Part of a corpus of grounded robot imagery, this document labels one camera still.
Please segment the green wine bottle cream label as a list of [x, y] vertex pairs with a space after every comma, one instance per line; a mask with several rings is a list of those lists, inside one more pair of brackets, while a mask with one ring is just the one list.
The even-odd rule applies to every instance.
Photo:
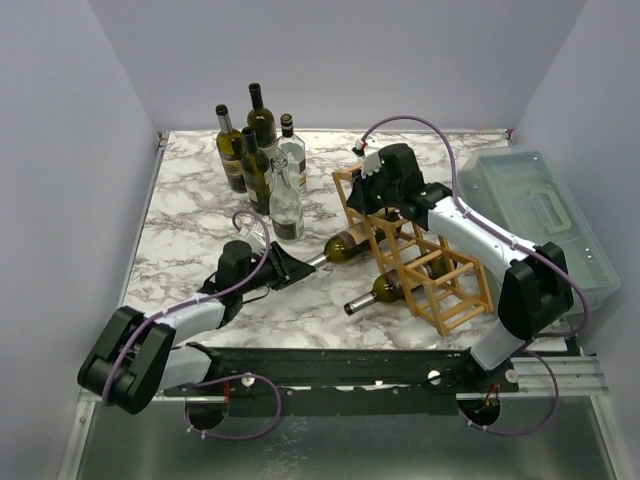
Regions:
[[273, 175], [269, 158], [258, 148], [254, 130], [244, 127], [245, 154], [241, 160], [243, 177], [250, 204], [260, 215], [270, 214]]

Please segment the green wine bottle white label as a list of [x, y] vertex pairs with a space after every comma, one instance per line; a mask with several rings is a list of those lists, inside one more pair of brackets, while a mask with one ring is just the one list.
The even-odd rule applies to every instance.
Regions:
[[[435, 280], [445, 275], [448, 269], [445, 258], [440, 256], [419, 265], [417, 271]], [[347, 315], [353, 315], [375, 303], [390, 304], [404, 299], [405, 294], [399, 273], [393, 269], [379, 275], [368, 293], [347, 302], [343, 305], [343, 309]]]

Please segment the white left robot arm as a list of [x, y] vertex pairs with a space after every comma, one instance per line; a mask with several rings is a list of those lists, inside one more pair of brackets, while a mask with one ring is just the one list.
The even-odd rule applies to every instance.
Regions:
[[245, 294], [262, 287], [281, 290], [315, 271], [277, 242], [258, 254], [245, 241], [230, 241], [217, 270], [189, 299], [152, 314], [118, 308], [80, 366], [77, 383], [132, 415], [164, 389], [189, 384], [201, 395], [212, 394], [221, 385], [220, 368], [203, 348], [180, 344], [228, 324]]

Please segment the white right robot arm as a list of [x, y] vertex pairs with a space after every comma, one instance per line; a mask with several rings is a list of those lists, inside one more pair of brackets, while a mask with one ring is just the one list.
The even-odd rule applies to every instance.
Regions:
[[425, 182], [404, 143], [357, 154], [362, 164], [353, 177], [350, 208], [364, 215], [394, 208], [403, 219], [453, 241], [500, 280], [498, 319], [459, 370], [467, 389], [485, 390], [497, 367], [573, 307], [563, 250], [520, 238], [475, 212], [453, 188]]

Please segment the olive wine bottle brown label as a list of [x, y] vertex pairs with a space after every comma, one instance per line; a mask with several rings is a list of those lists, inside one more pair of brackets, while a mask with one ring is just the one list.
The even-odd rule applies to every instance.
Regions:
[[327, 263], [344, 263], [371, 250], [368, 227], [364, 222], [356, 223], [330, 237], [322, 252], [306, 263], [318, 269]]

